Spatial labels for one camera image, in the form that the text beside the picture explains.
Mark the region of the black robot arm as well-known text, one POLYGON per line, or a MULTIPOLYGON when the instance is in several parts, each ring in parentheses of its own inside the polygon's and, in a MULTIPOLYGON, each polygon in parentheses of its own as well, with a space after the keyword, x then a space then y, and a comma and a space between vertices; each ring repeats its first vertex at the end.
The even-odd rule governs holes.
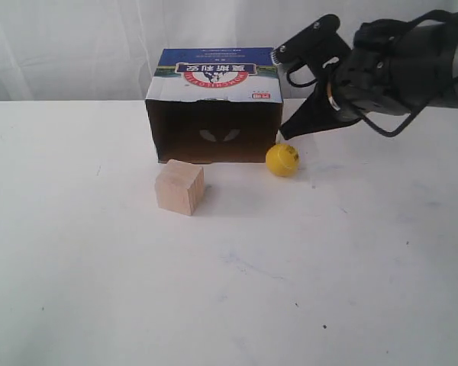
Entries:
POLYGON ((427 107, 458 109, 458 12, 429 11, 411 21, 364 23, 353 42, 327 14, 276 47, 287 75, 307 67, 312 93, 280 127, 286 140, 370 122, 372 113, 402 117, 398 136, 427 107))

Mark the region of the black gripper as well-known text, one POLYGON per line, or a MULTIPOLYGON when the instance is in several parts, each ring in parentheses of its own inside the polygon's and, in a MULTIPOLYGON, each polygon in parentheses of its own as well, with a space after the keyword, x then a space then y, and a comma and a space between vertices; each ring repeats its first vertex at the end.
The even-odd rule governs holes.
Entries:
POLYGON ((333 26, 327 45, 338 58, 327 77, 327 96, 316 88, 280 127, 285 140, 333 130, 338 123, 356 123, 369 112, 403 115, 414 104, 399 94, 392 78, 392 58, 397 42, 410 31, 405 21, 379 19, 363 23, 349 46, 333 26))

